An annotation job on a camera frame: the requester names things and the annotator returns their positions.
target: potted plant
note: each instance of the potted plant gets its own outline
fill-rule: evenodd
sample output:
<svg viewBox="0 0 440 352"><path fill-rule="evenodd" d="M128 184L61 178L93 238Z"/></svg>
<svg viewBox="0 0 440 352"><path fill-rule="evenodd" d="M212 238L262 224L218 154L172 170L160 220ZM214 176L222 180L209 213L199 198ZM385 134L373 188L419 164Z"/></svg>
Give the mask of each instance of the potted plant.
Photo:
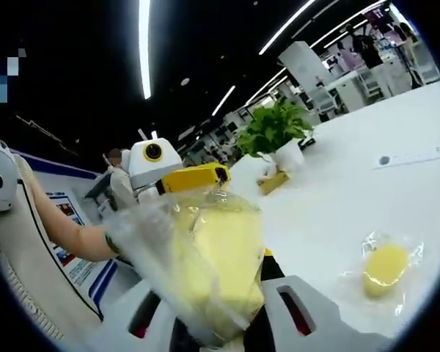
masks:
<svg viewBox="0 0 440 352"><path fill-rule="evenodd" d="M237 146L253 158L269 155L279 170L293 171L304 161L299 139L311 135L313 127L302 117L308 111L285 97L272 108L258 108L253 120L241 131Z"/></svg>

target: green leaves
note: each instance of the green leaves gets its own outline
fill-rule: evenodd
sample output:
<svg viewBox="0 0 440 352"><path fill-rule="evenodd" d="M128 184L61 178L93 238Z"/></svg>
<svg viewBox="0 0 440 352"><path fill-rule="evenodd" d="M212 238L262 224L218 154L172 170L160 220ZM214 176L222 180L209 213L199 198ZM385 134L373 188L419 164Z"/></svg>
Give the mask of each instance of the green leaves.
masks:
<svg viewBox="0 0 440 352"><path fill-rule="evenodd" d="M237 146L245 154L257 158L258 153L274 153L293 138L304 138L313 127L301 117L308 111L286 98L280 98L273 108L258 108L253 120L240 134Z"/></svg>

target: black ceiling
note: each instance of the black ceiling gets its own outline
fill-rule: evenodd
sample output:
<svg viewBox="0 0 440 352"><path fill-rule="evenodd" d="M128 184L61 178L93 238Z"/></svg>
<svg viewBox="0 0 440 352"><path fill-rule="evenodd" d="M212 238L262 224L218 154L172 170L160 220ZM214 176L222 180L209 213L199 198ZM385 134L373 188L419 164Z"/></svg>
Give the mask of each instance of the black ceiling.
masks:
<svg viewBox="0 0 440 352"><path fill-rule="evenodd" d="M138 0L34 1L26 15L20 14L17 26L27 57L21 60L19 77L9 79L7 111L34 120L79 157L65 157L51 140L38 144L37 139L27 139L22 122L12 121L13 132L2 123L1 134L16 149L99 170L101 154L113 147L130 147L139 139L138 128L145 133L157 130L179 146L177 136L209 118L232 85L236 89L211 128L276 74L281 68L277 57L294 41L293 34L332 0L317 0L259 56L271 35L306 2L152 0L153 95L144 100ZM339 0L295 40L311 44L373 2ZM336 36L317 45L317 53ZM184 78L189 83L182 87Z"/></svg>

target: robot eye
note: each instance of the robot eye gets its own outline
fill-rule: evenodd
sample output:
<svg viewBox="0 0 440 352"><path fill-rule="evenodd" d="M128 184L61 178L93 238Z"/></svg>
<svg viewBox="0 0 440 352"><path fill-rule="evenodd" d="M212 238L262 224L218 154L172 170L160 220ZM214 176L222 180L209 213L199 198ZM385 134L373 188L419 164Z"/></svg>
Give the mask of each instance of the robot eye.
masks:
<svg viewBox="0 0 440 352"><path fill-rule="evenodd" d="M156 143L150 143L144 150L145 158L149 161L158 161L161 157L162 149Z"/></svg>

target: white flower pot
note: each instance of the white flower pot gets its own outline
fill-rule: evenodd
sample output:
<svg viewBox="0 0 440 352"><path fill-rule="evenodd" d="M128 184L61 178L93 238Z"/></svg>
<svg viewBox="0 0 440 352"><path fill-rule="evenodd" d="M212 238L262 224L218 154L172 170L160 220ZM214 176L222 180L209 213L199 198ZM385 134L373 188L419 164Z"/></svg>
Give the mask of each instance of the white flower pot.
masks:
<svg viewBox="0 0 440 352"><path fill-rule="evenodd" d="M294 172L304 164L305 158L298 146L299 139L292 139L270 156L277 167L285 172Z"/></svg>

